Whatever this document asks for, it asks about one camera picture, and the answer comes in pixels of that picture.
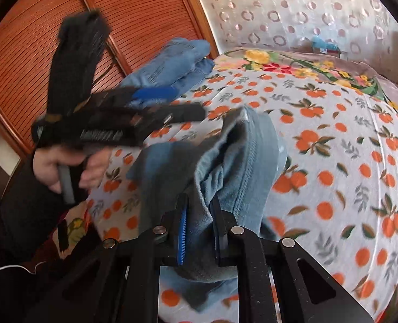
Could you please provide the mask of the person's left hand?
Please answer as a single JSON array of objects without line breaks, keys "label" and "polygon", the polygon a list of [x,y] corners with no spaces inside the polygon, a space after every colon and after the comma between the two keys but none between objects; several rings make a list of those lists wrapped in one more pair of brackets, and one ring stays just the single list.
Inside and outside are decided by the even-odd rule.
[{"label": "person's left hand", "polygon": [[[88,157],[79,181],[80,188],[92,189],[100,185],[109,166],[111,153],[112,148],[105,147]],[[83,152],[60,145],[36,149],[33,157],[33,172],[39,182],[53,192],[61,193],[58,165],[79,166],[85,160],[86,155]]]}]

